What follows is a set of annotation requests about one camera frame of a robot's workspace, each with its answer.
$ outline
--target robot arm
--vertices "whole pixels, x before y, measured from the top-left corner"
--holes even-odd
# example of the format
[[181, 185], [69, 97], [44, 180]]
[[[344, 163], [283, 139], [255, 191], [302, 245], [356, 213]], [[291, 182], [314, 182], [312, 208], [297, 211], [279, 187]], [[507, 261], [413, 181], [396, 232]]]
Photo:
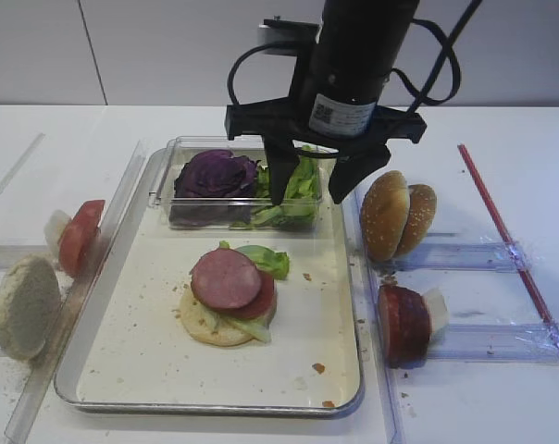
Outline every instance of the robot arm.
[[[391, 153], [388, 139], [418, 143], [426, 124], [417, 108], [439, 105], [460, 87], [460, 68], [452, 46], [481, 0], [472, 0], [451, 35], [432, 22], [413, 18], [419, 0], [326, 0], [320, 25], [265, 20], [264, 41], [242, 55], [230, 70], [228, 87], [232, 105], [227, 107], [226, 132], [230, 140], [245, 134], [263, 139], [270, 172], [273, 204], [283, 195], [299, 163], [299, 155], [336, 158], [329, 192], [336, 204], [366, 176], [387, 165]], [[410, 24], [427, 27], [442, 44], [442, 51], [421, 91], [392, 66]], [[296, 56], [287, 97], [241, 105], [233, 80], [248, 56], [256, 52]], [[441, 67], [448, 58], [453, 67], [453, 90], [449, 97], [428, 97]], [[384, 85], [397, 73], [414, 95], [407, 111], [379, 106]], [[293, 141], [312, 143], [327, 152], [308, 152]]]

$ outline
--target red stick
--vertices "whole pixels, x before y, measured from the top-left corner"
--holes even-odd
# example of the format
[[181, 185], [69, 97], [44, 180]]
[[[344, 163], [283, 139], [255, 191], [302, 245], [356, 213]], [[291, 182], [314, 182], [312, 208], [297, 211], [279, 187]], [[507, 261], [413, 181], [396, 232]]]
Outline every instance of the red stick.
[[[471, 173], [471, 177], [473, 178], [473, 181], [477, 186], [479, 194], [481, 195], [481, 199], [483, 199], [483, 203], [485, 204], [485, 206], [487, 206], [491, 218], [493, 219], [493, 223], [495, 224], [495, 227], [498, 229], [500, 236], [502, 237], [504, 242], [513, 244], [514, 240], [510, 235], [510, 231], [508, 231], [508, 228], [503, 222], [502, 216], [500, 216], [500, 213], [498, 212], [495, 203], [493, 203], [493, 199], [491, 198], [490, 193], [487, 191], [487, 188], [485, 187], [485, 183], [483, 182], [483, 179], [478, 173], [477, 167], [473, 163], [473, 159], [471, 159], [468, 150], [463, 144], [461, 144], [458, 145], [458, 151], [463, 157], [463, 160], [465, 161], [465, 165], [468, 168], [469, 173]], [[552, 324], [554, 321], [553, 321], [553, 317], [551, 316], [551, 312], [549, 311], [549, 308], [547, 307], [547, 303], [545, 302], [544, 298], [540, 294], [539, 288], [537, 287], [537, 284], [535, 283], [535, 280], [530, 274], [530, 272], [528, 270], [519, 270], [518, 274], [520, 275], [520, 278], [522, 279], [524, 286], [527, 288], [528, 294], [530, 295], [530, 299], [534, 303], [537, 312], [539, 312], [540, 318], [543, 320], [543, 322]], [[559, 338], [553, 336], [553, 342], [555, 343], [555, 347], [557, 347], [557, 350], [559, 350]]]

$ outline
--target qr code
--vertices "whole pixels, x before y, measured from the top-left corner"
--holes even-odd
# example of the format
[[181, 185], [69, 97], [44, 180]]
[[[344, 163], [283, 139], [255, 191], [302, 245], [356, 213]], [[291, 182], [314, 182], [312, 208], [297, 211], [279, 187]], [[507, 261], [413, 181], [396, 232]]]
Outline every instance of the qr code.
[[315, 108], [314, 118], [320, 120], [321, 122], [331, 123], [331, 117], [333, 116], [333, 108], [324, 106], [323, 104], [317, 104]]

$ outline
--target white wall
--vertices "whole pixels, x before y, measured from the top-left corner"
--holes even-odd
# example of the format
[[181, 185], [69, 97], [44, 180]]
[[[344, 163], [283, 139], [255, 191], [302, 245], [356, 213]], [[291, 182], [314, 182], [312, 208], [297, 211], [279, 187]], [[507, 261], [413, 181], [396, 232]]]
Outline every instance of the white wall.
[[[449, 31], [467, 2], [421, 0], [416, 16]], [[112, 105], [224, 105], [228, 70], [257, 44], [261, 19], [317, 22], [323, 3], [81, 0]], [[0, 5], [0, 102], [102, 103], [75, 0]], [[454, 105], [559, 105], [559, 0], [485, 0], [455, 49], [463, 86]], [[438, 50], [426, 31], [413, 27], [396, 65], [420, 84]], [[284, 95], [292, 63], [256, 55], [237, 77], [240, 99]], [[433, 95], [447, 93], [449, 69], [442, 74]], [[410, 99], [393, 78], [381, 102]]]
[[104, 102], [74, 0], [0, 0], [0, 104]]

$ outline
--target bread bun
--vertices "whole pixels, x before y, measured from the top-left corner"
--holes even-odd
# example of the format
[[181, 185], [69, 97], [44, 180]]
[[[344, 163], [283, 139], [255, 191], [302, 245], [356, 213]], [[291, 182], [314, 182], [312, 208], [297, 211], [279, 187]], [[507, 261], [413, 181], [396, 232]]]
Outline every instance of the bread bun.
[[[271, 309], [262, 316], [266, 324], [271, 321], [275, 314], [275, 309], [274, 303]], [[180, 298], [179, 320], [192, 338], [206, 344], [217, 345], [218, 347], [244, 344], [244, 342], [253, 338], [248, 333], [231, 326], [221, 319], [218, 322], [217, 330], [213, 331], [205, 321], [209, 315], [211, 314], [208, 309], [193, 296], [191, 287], [185, 289]]]
[[409, 215], [409, 190], [400, 171], [393, 170], [374, 181], [362, 202], [360, 224], [370, 258], [391, 259], [403, 235]]
[[393, 257], [407, 254], [426, 237], [436, 215], [436, 192], [424, 184], [409, 186], [409, 216]]
[[16, 262], [0, 284], [0, 347], [24, 361], [43, 348], [61, 303], [56, 272], [41, 255]]

